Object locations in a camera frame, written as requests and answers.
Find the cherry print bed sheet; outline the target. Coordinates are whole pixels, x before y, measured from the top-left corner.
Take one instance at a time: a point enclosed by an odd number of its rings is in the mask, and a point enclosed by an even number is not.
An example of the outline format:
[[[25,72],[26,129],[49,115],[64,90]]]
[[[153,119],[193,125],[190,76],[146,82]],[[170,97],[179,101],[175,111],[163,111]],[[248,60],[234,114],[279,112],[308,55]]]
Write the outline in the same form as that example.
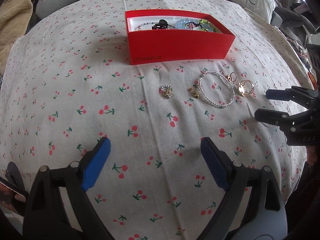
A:
[[[125,11],[212,15],[235,40],[223,60],[132,66]],[[200,97],[189,92],[199,89]],[[312,84],[295,51],[257,14],[225,0],[82,0],[19,38],[1,86],[1,171],[14,162],[30,189],[42,165],[66,167],[101,137],[112,151],[88,197],[116,239],[196,239],[223,198],[201,156],[210,137],[232,160],[272,168],[283,200],[304,147],[255,121],[259,108],[296,114],[268,89]]]

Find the small gold earring charms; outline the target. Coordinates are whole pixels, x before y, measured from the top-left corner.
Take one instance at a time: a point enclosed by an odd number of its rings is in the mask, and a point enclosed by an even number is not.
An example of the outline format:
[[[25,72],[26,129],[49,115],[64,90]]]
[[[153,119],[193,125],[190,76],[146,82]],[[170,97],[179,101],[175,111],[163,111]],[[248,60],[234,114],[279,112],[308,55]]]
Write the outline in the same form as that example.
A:
[[[198,99],[200,97],[199,89],[196,86],[191,86],[188,90],[194,98]]]

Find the red cardboard box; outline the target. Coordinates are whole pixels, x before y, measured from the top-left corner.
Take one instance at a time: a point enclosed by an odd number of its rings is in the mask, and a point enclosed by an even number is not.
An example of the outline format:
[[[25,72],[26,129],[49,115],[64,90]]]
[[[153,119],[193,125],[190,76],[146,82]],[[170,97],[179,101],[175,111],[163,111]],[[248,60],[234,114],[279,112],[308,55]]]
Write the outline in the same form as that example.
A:
[[[125,12],[131,65],[224,59],[235,35],[212,16],[174,9]]]

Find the beige quilted blanket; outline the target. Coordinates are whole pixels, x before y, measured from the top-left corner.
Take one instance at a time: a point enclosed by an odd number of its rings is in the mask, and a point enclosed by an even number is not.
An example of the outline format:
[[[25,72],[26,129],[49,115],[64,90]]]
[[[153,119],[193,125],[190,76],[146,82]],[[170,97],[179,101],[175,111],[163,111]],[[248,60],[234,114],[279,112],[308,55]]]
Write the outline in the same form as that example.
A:
[[[13,44],[27,31],[33,9],[32,0],[4,0],[1,5],[1,75]]]

